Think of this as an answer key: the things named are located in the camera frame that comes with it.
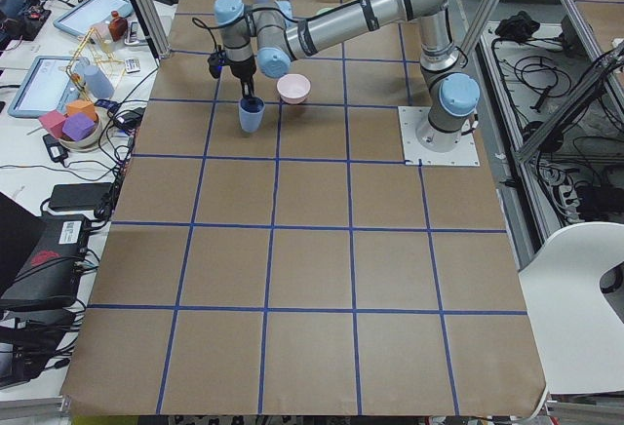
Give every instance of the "blue joint cap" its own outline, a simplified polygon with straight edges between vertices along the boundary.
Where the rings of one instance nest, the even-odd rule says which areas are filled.
[[[291,69],[291,59],[279,48],[260,48],[257,52],[257,63],[260,71],[272,79],[287,75]]]
[[[440,87],[440,104],[449,115],[457,118],[470,115],[477,107],[480,96],[479,84],[466,74],[451,74]]]
[[[243,0],[216,0],[214,1],[214,18],[217,25],[224,25],[243,14],[245,5]]]
[[[286,14],[289,18],[293,18],[293,5],[290,1],[276,1],[277,7],[280,8],[284,14]],[[290,20],[286,20],[286,27],[292,27],[294,25]]]

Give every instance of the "robotic arm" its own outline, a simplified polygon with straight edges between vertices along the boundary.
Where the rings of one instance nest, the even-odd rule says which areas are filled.
[[[281,1],[246,7],[242,0],[216,0],[214,13],[224,48],[209,59],[213,76],[228,65],[241,81],[243,98],[253,98],[256,65],[252,37],[257,38],[262,73],[280,78],[297,59],[313,57],[391,22],[419,19],[420,66],[434,101],[423,144],[449,150],[449,139],[456,138],[479,100],[479,87],[465,74],[453,72],[458,50],[450,33],[448,0],[354,0],[299,20],[290,18],[289,11],[290,4]],[[448,137],[433,140],[436,135]]]

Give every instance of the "foam block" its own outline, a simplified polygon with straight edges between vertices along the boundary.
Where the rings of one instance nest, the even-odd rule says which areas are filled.
[[[67,108],[67,116],[73,116],[76,113],[84,113],[93,121],[98,120],[98,115],[96,114],[96,106],[88,100],[82,100],[79,98],[77,100],[69,102],[65,107]]]
[[[39,123],[43,126],[44,130],[50,133],[53,137],[58,139],[62,136],[62,127],[65,124],[65,115],[57,110],[52,110],[43,116],[39,117]]]
[[[65,121],[62,131],[73,140],[82,140],[94,130],[96,123],[84,113],[76,113]]]

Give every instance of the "red logo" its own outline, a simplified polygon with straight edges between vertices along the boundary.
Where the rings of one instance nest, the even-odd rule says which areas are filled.
[[[44,262],[47,262],[50,259],[54,259],[55,257],[60,257],[60,254],[58,254],[57,252],[48,251],[48,250],[39,251],[37,254],[33,256],[32,259],[30,259],[30,266],[31,267],[39,266],[40,264],[43,264]]]

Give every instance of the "orange block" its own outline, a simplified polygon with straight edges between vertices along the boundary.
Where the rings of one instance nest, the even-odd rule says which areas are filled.
[[[73,116],[76,113],[84,113],[93,121],[98,121],[98,115],[96,114],[96,106],[88,100],[77,99],[69,102],[66,106],[67,116]]]

